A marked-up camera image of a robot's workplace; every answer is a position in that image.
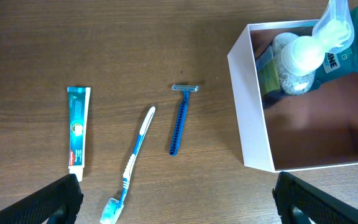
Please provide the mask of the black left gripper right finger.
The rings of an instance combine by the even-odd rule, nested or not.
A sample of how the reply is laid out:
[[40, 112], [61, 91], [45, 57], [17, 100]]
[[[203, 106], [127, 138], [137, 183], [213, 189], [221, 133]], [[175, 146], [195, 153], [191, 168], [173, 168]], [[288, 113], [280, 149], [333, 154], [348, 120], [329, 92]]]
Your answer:
[[358, 224], [358, 209], [288, 172], [280, 172], [272, 195], [282, 223]]

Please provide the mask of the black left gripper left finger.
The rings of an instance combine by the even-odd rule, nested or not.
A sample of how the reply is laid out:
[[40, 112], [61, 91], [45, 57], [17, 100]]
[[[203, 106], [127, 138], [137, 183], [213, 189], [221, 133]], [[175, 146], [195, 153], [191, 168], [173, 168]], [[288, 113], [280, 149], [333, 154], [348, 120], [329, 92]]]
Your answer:
[[0, 223], [74, 223], [83, 202], [75, 174], [68, 174], [0, 211]]

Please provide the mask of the clear spray bottle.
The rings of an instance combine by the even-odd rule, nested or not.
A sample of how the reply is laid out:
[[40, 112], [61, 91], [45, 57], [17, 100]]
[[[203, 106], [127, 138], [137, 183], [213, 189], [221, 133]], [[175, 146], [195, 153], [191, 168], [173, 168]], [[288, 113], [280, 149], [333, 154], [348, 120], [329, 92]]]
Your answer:
[[302, 95], [310, 90], [315, 71], [327, 53], [346, 50], [354, 41], [348, 0], [329, 0], [311, 35], [278, 34], [268, 49], [272, 59], [258, 71], [262, 95], [282, 91]]

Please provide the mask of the blue mouthwash bottle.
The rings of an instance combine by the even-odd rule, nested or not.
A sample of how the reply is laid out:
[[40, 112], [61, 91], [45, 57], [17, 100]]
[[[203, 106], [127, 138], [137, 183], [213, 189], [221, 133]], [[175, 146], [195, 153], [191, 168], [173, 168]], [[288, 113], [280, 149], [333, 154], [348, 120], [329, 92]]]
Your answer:
[[338, 54], [326, 54], [322, 66], [315, 72], [311, 91], [317, 90], [323, 83], [358, 72], [358, 6], [351, 11], [351, 18], [355, 30], [352, 45]]

